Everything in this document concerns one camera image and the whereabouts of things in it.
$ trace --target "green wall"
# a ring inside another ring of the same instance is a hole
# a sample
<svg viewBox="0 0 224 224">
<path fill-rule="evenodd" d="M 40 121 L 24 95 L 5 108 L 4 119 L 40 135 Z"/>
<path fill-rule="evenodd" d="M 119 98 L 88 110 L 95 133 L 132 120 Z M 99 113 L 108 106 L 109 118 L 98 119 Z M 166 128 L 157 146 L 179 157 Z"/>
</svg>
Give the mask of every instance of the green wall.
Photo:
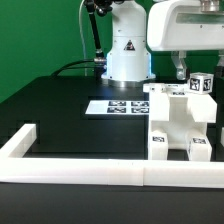
<svg viewBox="0 0 224 224">
<path fill-rule="evenodd" d="M 83 59 L 78 11 L 81 0 L 0 1 L 0 102 L 38 76 Z M 149 11 L 152 0 L 138 0 Z M 111 48 L 111 15 L 97 18 L 102 48 Z M 94 57 L 88 14 L 83 12 L 87 57 Z M 193 72 L 213 72 L 217 52 L 189 52 Z M 153 72 L 174 75 L 170 52 L 152 53 Z"/>
</svg>

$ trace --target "table surface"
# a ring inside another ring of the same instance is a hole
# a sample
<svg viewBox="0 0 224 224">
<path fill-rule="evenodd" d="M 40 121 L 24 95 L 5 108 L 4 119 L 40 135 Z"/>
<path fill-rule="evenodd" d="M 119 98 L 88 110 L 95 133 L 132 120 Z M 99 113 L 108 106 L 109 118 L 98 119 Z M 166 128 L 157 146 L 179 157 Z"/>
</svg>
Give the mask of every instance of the table surface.
<svg viewBox="0 0 224 224">
<path fill-rule="evenodd" d="M 223 81 L 215 99 L 218 125 L 208 128 L 213 160 L 219 143 Z M 0 144 L 24 123 L 38 139 L 25 157 L 147 158 L 148 116 L 86 115 L 90 100 L 148 100 L 142 88 L 115 88 L 93 77 L 40 77 L 0 104 Z M 171 150 L 169 159 L 187 160 Z M 0 184 L 0 223 L 223 223 L 224 190 L 173 187 Z"/>
</svg>

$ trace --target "cable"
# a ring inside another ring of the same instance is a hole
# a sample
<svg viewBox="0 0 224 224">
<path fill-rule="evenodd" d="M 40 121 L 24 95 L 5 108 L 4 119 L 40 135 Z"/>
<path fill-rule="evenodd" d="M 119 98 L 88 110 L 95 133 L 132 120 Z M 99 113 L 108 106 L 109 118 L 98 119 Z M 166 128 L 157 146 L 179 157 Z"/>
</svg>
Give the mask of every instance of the cable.
<svg viewBox="0 0 224 224">
<path fill-rule="evenodd" d="M 51 76 L 57 76 L 61 71 L 66 70 L 67 68 L 73 66 L 73 65 L 79 65 L 79 64 L 84 64 L 84 63 L 88 63 L 88 62 L 94 62 L 93 59 L 86 59 L 86 60 L 80 60 L 80 61 L 75 61 L 75 62 L 71 62 L 67 65 L 64 65 L 63 67 L 61 67 L 60 69 L 56 70 L 55 72 L 53 72 L 51 74 Z"/>
<path fill-rule="evenodd" d="M 95 68 L 102 68 L 102 66 L 82 66 L 82 67 L 69 67 L 69 68 L 64 68 L 61 69 L 60 72 L 63 72 L 65 70 L 73 70 L 73 69 L 95 69 Z"/>
<path fill-rule="evenodd" d="M 82 0 L 80 7 L 79 7 L 79 30 L 80 30 L 80 36 L 81 36 L 81 42 L 82 42 L 82 48 L 83 48 L 83 56 L 84 59 L 87 58 L 86 54 L 86 43 L 84 39 L 84 34 L 83 34 L 83 24 L 82 24 L 82 7 L 84 5 L 85 0 Z"/>
</svg>

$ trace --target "printed marker sheet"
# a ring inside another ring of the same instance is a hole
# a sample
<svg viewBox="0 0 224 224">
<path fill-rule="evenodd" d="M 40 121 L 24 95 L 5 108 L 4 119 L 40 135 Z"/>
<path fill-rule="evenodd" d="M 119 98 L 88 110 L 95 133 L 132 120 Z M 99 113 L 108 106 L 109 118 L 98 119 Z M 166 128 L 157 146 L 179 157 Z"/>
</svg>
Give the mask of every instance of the printed marker sheet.
<svg viewBox="0 0 224 224">
<path fill-rule="evenodd" d="M 148 101 L 91 100 L 86 114 L 147 115 Z"/>
</svg>

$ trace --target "black cable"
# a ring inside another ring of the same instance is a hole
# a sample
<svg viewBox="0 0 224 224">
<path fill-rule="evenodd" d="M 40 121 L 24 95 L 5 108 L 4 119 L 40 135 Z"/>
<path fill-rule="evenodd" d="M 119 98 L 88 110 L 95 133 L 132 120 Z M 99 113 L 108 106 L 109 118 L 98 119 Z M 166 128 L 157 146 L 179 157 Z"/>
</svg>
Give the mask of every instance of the black cable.
<svg viewBox="0 0 224 224">
<path fill-rule="evenodd" d="M 61 71 L 65 70 L 66 68 L 69 68 L 73 65 L 79 65 L 79 64 L 88 63 L 88 62 L 94 62 L 94 60 L 93 59 L 84 59 L 84 60 L 80 60 L 80 61 L 71 62 L 71 63 L 66 64 L 63 67 L 59 68 L 58 70 L 54 71 L 51 74 L 51 76 L 57 76 Z"/>
<path fill-rule="evenodd" d="M 68 67 L 68 68 L 63 68 L 61 69 L 60 72 L 65 71 L 65 70 L 72 70 L 72 69 L 95 69 L 95 68 L 102 68 L 102 66 L 82 66 L 82 67 Z"/>
</svg>

